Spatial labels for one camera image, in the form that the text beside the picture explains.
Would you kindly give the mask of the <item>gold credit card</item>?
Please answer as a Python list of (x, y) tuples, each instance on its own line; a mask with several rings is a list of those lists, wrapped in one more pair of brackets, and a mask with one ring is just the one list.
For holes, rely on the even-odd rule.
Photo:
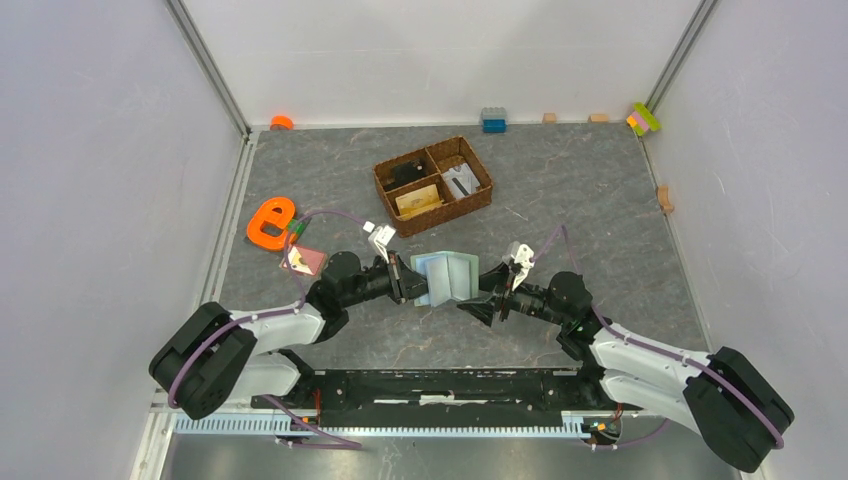
[(408, 220), (443, 205), (443, 199), (435, 184), (427, 185), (396, 198), (398, 218)]

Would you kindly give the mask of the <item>light blue card holder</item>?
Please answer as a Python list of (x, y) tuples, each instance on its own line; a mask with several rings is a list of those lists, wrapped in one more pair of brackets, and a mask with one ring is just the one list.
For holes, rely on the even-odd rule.
[(427, 293), (414, 300), (416, 307), (437, 307), (479, 295), (479, 257), (455, 251), (438, 251), (410, 257), (413, 270), (426, 280)]

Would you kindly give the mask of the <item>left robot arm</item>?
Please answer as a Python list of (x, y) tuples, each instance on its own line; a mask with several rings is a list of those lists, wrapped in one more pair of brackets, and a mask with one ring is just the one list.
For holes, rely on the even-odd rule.
[(338, 252), (304, 304), (258, 311), (202, 304), (153, 356), (148, 373), (166, 390), (168, 405), (194, 420), (263, 394), (302, 407), (313, 397), (314, 381), (286, 348), (332, 338), (348, 323), (351, 306), (379, 297), (403, 304), (427, 292), (425, 276), (394, 251), (369, 267), (352, 252)]

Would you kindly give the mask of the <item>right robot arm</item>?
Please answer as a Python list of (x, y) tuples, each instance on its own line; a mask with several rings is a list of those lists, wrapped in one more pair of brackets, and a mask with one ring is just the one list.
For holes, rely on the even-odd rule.
[(610, 401), (646, 409), (698, 434), (733, 468), (753, 473), (783, 447), (795, 415), (741, 352), (673, 347), (638, 335), (601, 315), (581, 275), (556, 273), (545, 288), (521, 283), (514, 267), (484, 274), (484, 296), (459, 309), (485, 325), (518, 312), (560, 326), (562, 350), (586, 368), (577, 382), (591, 408)]

